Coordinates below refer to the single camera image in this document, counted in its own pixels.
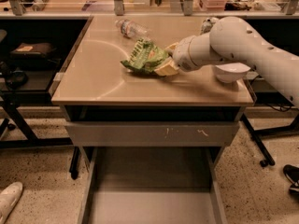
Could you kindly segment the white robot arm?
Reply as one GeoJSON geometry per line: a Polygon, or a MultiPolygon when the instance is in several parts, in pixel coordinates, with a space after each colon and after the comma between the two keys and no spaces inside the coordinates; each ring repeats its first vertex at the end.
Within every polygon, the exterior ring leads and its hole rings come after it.
{"type": "Polygon", "coordinates": [[[154,69],[159,76],[192,72],[205,65],[244,64],[299,107],[299,56],[267,42],[238,17],[217,20],[211,29],[169,47],[171,56],[154,69]]]}

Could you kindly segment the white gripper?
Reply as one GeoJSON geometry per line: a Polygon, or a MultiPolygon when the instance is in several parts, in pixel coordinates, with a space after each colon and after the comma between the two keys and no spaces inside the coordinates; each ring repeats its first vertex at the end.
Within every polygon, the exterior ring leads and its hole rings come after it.
{"type": "Polygon", "coordinates": [[[176,75],[178,69],[184,72],[191,72],[200,68],[191,58],[190,44],[195,39],[195,36],[188,36],[181,41],[167,46],[164,50],[171,57],[161,59],[154,68],[154,73],[160,77],[169,77],[176,75]]]}

